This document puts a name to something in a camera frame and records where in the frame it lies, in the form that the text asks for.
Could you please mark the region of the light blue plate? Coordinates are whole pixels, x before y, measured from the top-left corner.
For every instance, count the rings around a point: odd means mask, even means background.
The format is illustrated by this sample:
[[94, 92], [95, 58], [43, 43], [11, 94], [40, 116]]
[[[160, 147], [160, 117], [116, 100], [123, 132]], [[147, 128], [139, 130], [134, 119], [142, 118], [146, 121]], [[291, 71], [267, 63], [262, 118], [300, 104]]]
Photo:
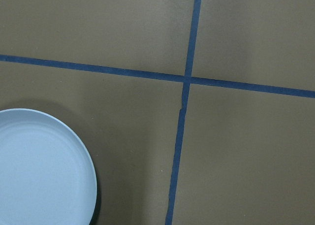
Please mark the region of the light blue plate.
[[88, 225], [96, 198], [93, 161], [70, 127], [37, 110], [1, 111], [1, 224]]

